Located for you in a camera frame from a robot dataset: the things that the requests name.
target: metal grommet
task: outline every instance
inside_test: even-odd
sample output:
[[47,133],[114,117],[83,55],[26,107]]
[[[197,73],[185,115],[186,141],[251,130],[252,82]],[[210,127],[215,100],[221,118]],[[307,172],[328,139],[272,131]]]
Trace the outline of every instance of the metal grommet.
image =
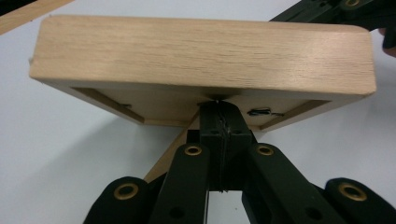
[[271,156],[274,154],[273,149],[271,149],[270,147],[265,147],[265,146],[258,146],[257,152],[262,154],[263,156]]
[[[122,190],[126,188],[131,188],[132,190],[128,190],[127,193],[122,192]],[[134,183],[121,184],[114,190],[114,197],[118,200],[128,200],[133,198],[138,191],[139,187]]]
[[363,202],[367,200],[367,194],[364,193],[363,190],[360,188],[348,184],[348,183],[342,183],[338,187],[338,190],[341,192],[342,195],[346,196],[348,199],[351,199],[353,201],[357,202]]
[[354,7],[356,6],[361,0],[346,0],[347,7]]
[[198,156],[201,154],[202,149],[200,147],[187,147],[184,150],[184,153],[186,153],[189,156]]

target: black mechanical linkage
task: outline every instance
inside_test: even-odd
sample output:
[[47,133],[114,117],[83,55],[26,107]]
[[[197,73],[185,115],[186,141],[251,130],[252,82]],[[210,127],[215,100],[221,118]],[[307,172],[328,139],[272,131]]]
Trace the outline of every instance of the black mechanical linkage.
[[250,183],[271,211],[270,223],[346,223],[278,148],[255,144],[247,154]]
[[369,31],[386,28],[383,48],[396,46],[394,0],[302,0],[271,21],[349,24]]
[[199,144],[177,149],[152,211],[150,224],[206,223],[209,150]]
[[396,223],[396,210],[357,181],[337,178],[325,189],[309,183],[278,148],[257,143],[237,106],[200,107],[201,130],[188,132],[169,172],[149,184],[114,181],[84,223],[206,223],[210,190],[242,190],[255,224]]

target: light wood grain surface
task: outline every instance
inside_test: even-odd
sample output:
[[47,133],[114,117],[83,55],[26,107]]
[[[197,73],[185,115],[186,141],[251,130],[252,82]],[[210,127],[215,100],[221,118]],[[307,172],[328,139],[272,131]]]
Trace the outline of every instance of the light wood grain surface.
[[37,0],[0,17],[0,35],[73,0]]
[[[265,131],[375,92],[370,35],[345,25],[56,16],[30,75],[145,124],[186,126],[197,104],[223,99]],[[267,106],[285,116],[246,115]]]

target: wooden box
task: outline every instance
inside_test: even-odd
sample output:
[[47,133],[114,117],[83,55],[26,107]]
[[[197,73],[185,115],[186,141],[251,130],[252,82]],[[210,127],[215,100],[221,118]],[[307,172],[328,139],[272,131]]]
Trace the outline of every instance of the wooden box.
[[[187,126],[225,100],[256,131],[375,92],[366,30],[264,21],[49,17],[30,76],[142,124]],[[248,115],[263,107],[284,116]]]

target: wood edge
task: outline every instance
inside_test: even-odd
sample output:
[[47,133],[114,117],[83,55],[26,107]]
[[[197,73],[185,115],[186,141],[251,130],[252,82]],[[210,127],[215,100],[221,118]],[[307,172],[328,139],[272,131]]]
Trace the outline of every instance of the wood edge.
[[37,0],[0,17],[0,35],[74,0]]
[[272,130],[287,126],[289,124],[314,117],[315,115],[333,110],[343,105],[350,104],[358,101],[359,99],[345,99],[340,101],[320,101],[311,100],[303,105],[299,105],[292,109],[282,118],[272,119],[269,122],[263,124],[260,129],[261,132],[270,132]]
[[116,101],[108,98],[99,91],[88,89],[88,88],[68,88],[65,86],[59,86],[56,84],[46,83],[47,85],[55,88],[59,91],[63,91],[67,94],[77,97],[79,100],[96,105],[110,113],[118,115],[124,119],[128,119],[137,124],[143,124],[145,119],[134,111],[126,108],[124,105],[120,105]]
[[171,126],[171,127],[187,127],[189,126],[188,121],[179,120],[160,120],[160,119],[145,119],[147,125],[158,125],[158,126]]
[[186,144],[187,139],[187,131],[189,129],[199,129],[199,110],[192,117],[189,125],[187,125],[180,134],[175,138],[175,140],[169,145],[169,147],[165,150],[165,152],[161,155],[161,157],[157,160],[153,167],[148,171],[144,180],[146,182],[151,182],[158,178],[159,176],[168,172],[173,157],[175,155],[176,150],[183,144]]
[[285,113],[285,115],[283,117],[278,117],[275,119],[271,119],[270,121],[264,123],[261,126],[262,130],[268,130],[270,129],[272,126],[277,125],[279,123],[284,123],[285,121],[287,121],[288,119],[292,119],[300,114],[303,114],[309,110],[314,109],[315,107],[324,105],[329,103],[329,101],[322,101],[322,100],[310,100],[302,105],[298,105],[297,107],[293,108],[292,110],[288,111]]

